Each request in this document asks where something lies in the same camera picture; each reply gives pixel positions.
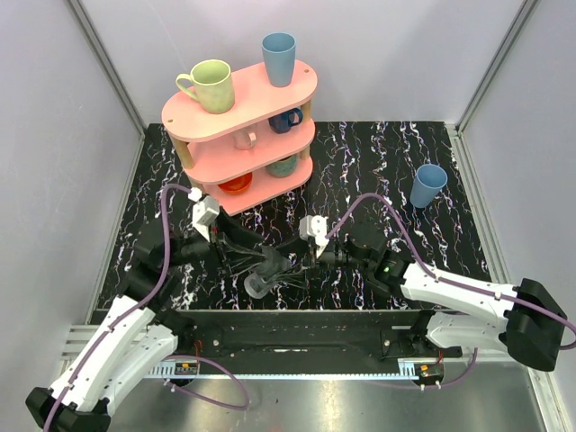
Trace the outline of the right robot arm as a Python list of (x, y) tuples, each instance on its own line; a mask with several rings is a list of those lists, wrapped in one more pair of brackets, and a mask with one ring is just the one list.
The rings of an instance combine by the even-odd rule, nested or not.
[(372, 227), (357, 226), (345, 245), (333, 244), (321, 216), (301, 234), (312, 235), (317, 263), (358, 267), (373, 292), (441, 306), (409, 333), (417, 356), (430, 356), (440, 347), (470, 347), (505, 352), (543, 372), (556, 367), (567, 316), (541, 283), (488, 283), (420, 265), (389, 250), (383, 234)]

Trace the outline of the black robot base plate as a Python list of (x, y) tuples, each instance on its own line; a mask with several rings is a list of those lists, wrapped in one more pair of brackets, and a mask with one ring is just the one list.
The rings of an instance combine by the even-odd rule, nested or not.
[(356, 351), (376, 359), (462, 355), (426, 338), (431, 310), (161, 311), (153, 320), (179, 337), (178, 354), (223, 358), (237, 353)]

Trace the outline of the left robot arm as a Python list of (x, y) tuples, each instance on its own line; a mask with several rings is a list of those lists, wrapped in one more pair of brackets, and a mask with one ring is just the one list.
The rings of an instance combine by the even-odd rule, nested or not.
[(35, 387), (25, 405), (44, 431), (105, 431), (131, 390), (157, 365), (179, 385), (198, 372), (198, 356), (215, 357), (223, 331), (198, 326), (170, 307), (178, 280), (170, 270), (195, 260), (230, 275), (262, 258), (262, 238), (227, 215), (194, 222), (175, 234), (166, 217), (146, 225), (134, 245), (134, 263), (122, 290), (77, 358), (48, 388)]

